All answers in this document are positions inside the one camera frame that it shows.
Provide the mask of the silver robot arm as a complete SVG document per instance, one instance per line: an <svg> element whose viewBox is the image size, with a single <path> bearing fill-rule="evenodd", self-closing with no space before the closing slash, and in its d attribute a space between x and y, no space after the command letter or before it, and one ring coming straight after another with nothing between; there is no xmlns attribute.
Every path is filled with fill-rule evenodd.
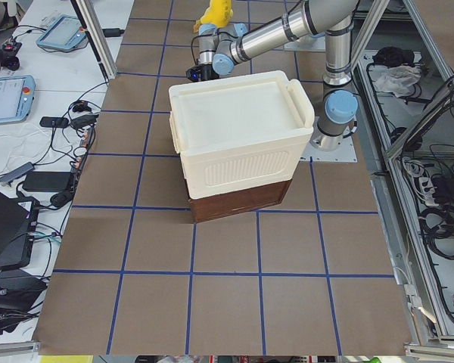
<svg viewBox="0 0 454 363"><path fill-rule="evenodd" d="M296 42L304 36L325 37L323 82L334 88L324 96L325 115L319 119L311 140L319 150L334 150L347 138L345 128L352 117L341 119L331 105L341 99L339 88L352 80L352 29L356 1L299 1L283 15L249 30L243 23L231 23L230 1L211 1L194 25L198 53L186 76L192 82L218 79L232 73L238 64Z"/></svg>

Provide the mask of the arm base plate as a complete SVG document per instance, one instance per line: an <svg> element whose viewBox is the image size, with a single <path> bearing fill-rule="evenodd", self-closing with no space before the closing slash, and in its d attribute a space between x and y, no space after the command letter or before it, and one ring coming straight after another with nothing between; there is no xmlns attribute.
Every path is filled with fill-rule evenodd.
<svg viewBox="0 0 454 363"><path fill-rule="evenodd" d="M348 134L352 131L348 124L341 136L336 138L322 134L317 123L319 116L315 117L313 123L313 134L301 154L301 162L320 163L357 163L358 158L353 143L353 137Z"/></svg>
<svg viewBox="0 0 454 363"><path fill-rule="evenodd" d="M306 35L284 45L285 51L325 52L325 34Z"/></svg>

